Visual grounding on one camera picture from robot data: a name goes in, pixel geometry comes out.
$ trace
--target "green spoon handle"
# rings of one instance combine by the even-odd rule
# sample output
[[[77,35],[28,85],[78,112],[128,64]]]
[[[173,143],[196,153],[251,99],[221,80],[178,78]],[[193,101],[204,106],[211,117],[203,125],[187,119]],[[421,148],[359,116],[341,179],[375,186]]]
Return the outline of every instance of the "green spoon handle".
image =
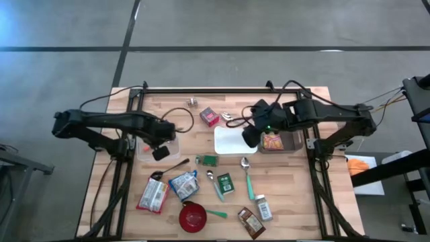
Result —
[[[224,202],[224,196],[222,195],[220,188],[216,185],[215,182],[212,182],[214,184],[214,188],[216,190],[216,193],[218,194],[218,197],[220,198],[221,202]]]
[[[227,213],[225,213],[225,212],[217,212],[217,211],[212,211],[212,210],[207,210],[207,209],[206,209],[206,212],[218,215],[218,216],[220,216],[222,218],[227,218],[227,216],[228,216]]]
[[[254,200],[253,185],[251,184],[251,177],[248,175],[248,173],[247,173],[247,184],[248,184],[249,199]]]

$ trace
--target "black spoon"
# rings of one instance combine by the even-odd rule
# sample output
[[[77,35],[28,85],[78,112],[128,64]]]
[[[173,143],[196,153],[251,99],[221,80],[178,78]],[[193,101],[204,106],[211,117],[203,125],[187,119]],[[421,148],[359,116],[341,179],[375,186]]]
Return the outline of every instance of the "black spoon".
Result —
[[[161,180],[161,178],[163,177],[164,172],[168,172],[168,171],[170,171],[171,169],[176,168],[176,167],[179,167],[180,165],[184,165],[184,164],[186,164],[186,163],[188,163],[188,162],[189,162],[189,159],[188,159],[188,158],[187,158],[187,159],[184,159],[184,160],[183,160],[183,161],[181,161],[179,164],[175,165],[174,167],[168,168],[168,169],[167,169],[167,170],[165,170],[165,171],[154,171],[154,173],[152,173],[152,174],[150,175],[150,177],[151,177],[151,178],[153,178],[154,180],[159,181],[159,180]]]

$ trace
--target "concrete floor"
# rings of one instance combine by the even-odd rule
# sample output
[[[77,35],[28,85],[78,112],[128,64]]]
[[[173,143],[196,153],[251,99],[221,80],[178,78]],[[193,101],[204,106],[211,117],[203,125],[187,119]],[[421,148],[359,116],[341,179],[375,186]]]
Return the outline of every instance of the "concrete floor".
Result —
[[[0,46],[121,46],[133,4],[0,0]],[[420,0],[142,0],[130,45],[419,46],[430,43],[429,23]],[[56,167],[51,176],[33,177],[13,232],[16,240],[73,237],[94,152],[79,140],[54,138],[52,116],[108,93],[119,56],[0,52],[0,143]],[[333,101],[355,104],[400,86],[404,78],[430,73],[429,63],[426,51],[131,52],[119,86],[144,80],[151,87],[262,86],[267,80],[283,85],[295,79],[307,86],[328,86]],[[100,100],[86,108],[104,112],[106,105],[107,100]],[[411,115],[406,102],[388,108],[360,151],[422,149]],[[400,219],[392,216],[396,211],[376,218],[380,204],[360,208],[369,236],[403,238],[396,229]],[[367,230],[366,223],[381,229]]]

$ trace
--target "green box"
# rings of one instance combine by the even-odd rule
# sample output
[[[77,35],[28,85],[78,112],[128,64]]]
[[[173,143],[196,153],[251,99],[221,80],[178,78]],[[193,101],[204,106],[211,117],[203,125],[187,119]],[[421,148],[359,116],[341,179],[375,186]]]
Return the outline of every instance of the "green box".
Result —
[[[196,156],[196,164],[217,167],[218,166],[218,157],[215,155],[197,155]]]
[[[218,183],[220,184],[220,189],[222,194],[229,194],[234,192],[233,181],[231,180],[230,174],[219,175],[217,177]]]

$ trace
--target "salt shaker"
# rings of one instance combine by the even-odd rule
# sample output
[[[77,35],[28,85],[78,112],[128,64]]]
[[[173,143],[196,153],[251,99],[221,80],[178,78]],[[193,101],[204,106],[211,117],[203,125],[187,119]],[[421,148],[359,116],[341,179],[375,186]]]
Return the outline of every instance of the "salt shaker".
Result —
[[[191,107],[197,107],[197,105],[198,105],[197,99],[195,97],[192,97],[192,98],[188,99],[187,100],[187,105],[190,108]]]
[[[269,203],[267,203],[264,195],[258,195],[255,197],[255,202],[257,203],[258,210],[260,211],[262,221],[270,221],[273,219],[271,211],[269,208]]]

